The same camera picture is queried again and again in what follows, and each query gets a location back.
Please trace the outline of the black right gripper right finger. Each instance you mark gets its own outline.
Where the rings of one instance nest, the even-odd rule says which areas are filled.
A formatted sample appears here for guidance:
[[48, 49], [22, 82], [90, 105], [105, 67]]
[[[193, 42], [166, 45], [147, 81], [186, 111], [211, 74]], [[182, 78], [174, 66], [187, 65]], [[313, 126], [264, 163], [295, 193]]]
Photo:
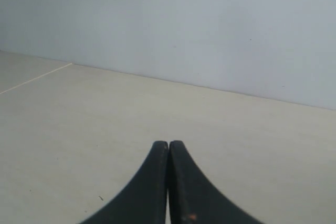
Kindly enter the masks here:
[[203, 174], [182, 141], [169, 145], [167, 184], [171, 223], [260, 223]]

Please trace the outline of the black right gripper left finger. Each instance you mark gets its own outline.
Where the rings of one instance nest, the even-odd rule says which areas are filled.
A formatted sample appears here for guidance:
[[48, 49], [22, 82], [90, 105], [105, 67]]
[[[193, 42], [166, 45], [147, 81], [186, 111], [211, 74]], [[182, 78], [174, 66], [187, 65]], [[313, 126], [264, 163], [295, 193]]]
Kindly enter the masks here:
[[155, 141], [128, 184], [83, 223], [165, 223], [169, 147]]

